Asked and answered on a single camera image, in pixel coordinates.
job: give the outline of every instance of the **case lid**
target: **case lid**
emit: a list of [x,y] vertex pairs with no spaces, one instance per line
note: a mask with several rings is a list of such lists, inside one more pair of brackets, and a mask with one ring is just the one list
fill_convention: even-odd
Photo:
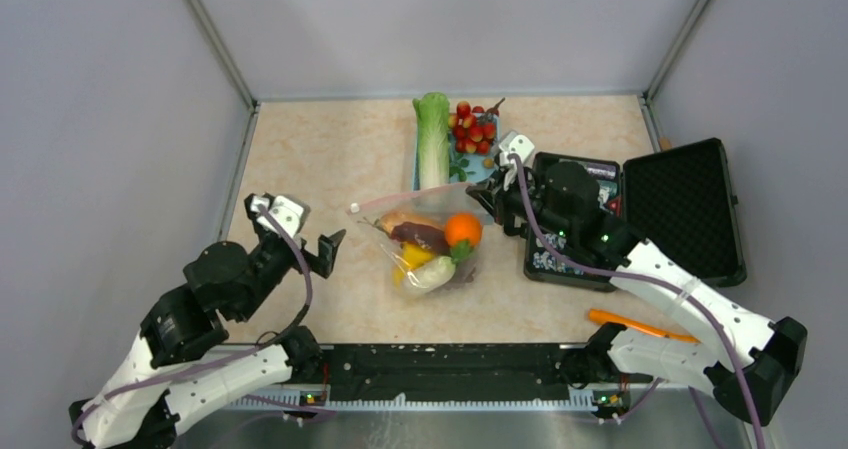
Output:
[[631,159],[622,172],[627,222],[707,284],[734,286],[745,280],[737,200],[721,140]]

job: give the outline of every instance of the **beige tabletop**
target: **beige tabletop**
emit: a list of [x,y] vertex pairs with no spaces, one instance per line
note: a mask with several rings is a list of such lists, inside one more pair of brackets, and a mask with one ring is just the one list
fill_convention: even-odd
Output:
[[[470,101],[485,107],[496,102]],[[500,122],[502,133],[517,130],[539,151],[619,162],[651,152],[635,96],[508,98]],[[314,301],[304,324],[319,342],[579,342],[597,329],[586,318],[590,308],[679,330],[623,291],[529,281],[522,272],[524,241],[505,237],[496,226],[484,231],[473,284],[416,300],[399,296],[387,276],[386,256],[345,209],[410,190],[415,130],[410,100],[262,105],[239,200],[252,192],[286,193],[309,204],[301,232],[309,249],[316,249],[321,233],[348,230],[333,275],[313,279]],[[229,239],[249,250],[256,236],[242,207]],[[249,322],[227,324],[230,342],[252,342],[283,328],[303,298],[303,278],[292,271]]]

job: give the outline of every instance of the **orange stick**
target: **orange stick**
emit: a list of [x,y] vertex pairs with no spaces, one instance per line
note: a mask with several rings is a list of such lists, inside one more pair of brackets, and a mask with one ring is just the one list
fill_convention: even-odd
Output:
[[673,332],[663,331],[662,329],[658,329],[653,326],[649,326],[647,324],[642,324],[641,322],[634,321],[633,319],[628,319],[626,317],[619,316],[618,314],[613,314],[611,312],[602,311],[600,309],[589,309],[589,320],[594,322],[595,324],[604,324],[606,322],[614,322],[616,324],[622,324],[627,327],[632,327],[633,329],[644,332],[645,334],[650,334],[652,336],[657,337],[668,337],[670,339],[676,339],[678,341],[683,342],[692,342],[697,343],[698,340],[692,336],[686,336],[683,334],[674,334]]

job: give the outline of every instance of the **toolbox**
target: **toolbox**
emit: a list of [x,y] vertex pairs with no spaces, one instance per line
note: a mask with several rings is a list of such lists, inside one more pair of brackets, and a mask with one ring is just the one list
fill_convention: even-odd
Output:
[[[713,138],[656,154],[614,161],[539,152],[533,170],[560,161],[586,168],[601,187],[599,205],[643,231],[669,258],[713,287],[730,287],[747,277],[736,195],[721,140]],[[615,288],[605,278],[584,274],[551,256],[527,225],[524,274],[532,280],[599,291]],[[545,234],[558,250],[565,239]]]

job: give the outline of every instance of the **reflective metal surface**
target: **reflective metal surface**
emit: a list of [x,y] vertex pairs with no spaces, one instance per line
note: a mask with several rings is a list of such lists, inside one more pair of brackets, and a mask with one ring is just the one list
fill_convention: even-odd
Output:
[[[743,424],[705,401],[728,448],[750,447]],[[267,417],[231,431],[256,412],[219,411],[192,428],[177,449],[712,449],[712,440],[685,390],[658,390],[620,426],[574,422],[574,413],[344,413],[316,424]]]

